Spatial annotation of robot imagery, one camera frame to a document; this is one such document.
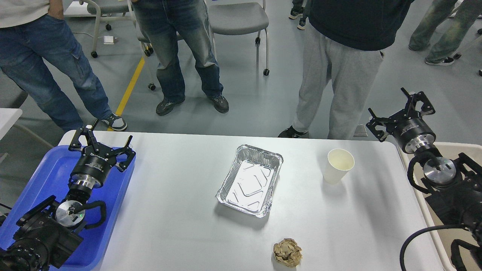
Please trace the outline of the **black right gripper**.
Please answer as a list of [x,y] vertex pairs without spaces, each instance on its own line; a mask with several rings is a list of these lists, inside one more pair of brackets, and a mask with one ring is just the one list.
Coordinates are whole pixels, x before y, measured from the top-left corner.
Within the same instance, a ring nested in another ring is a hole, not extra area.
[[407,97],[402,116],[408,120],[401,121],[401,110],[389,118],[379,118],[372,108],[368,108],[372,118],[366,127],[380,142],[392,135],[403,152],[415,153],[422,146],[435,142],[436,134],[422,119],[425,115],[434,114],[435,109],[423,91],[410,94],[403,87],[401,91]]

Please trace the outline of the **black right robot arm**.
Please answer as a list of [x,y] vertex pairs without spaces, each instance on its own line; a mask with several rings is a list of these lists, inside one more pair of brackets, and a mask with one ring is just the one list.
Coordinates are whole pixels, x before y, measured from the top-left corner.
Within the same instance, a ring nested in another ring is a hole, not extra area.
[[482,189],[481,166],[461,152],[452,160],[444,157],[434,142],[436,134],[423,120],[435,109],[423,91],[410,94],[401,88],[407,97],[405,107],[388,118],[377,117],[369,108],[372,118],[366,127],[380,141],[392,135],[402,151],[413,154],[407,170],[412,187],[427,194],[425,200],[441,220],[441,226],[431,226],[410,235],[400,250],[400,266],[404,271],[404,255],[409,243],[417,236],[433,230],[465,229],[472,234],[477,245],[460,239],[451,243],[451,262],[457,271],[467,268],[460,254],[460,247],[470,251],[472,258],[481,266],[482,235]]

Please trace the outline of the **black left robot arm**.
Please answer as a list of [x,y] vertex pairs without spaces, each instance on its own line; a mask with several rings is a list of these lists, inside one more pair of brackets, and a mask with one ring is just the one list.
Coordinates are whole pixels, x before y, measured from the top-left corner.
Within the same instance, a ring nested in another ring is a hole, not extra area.
[[2,271],[98,262],[134,170],[131,139],[114,148],[86,127],[47,153],[1,226]]

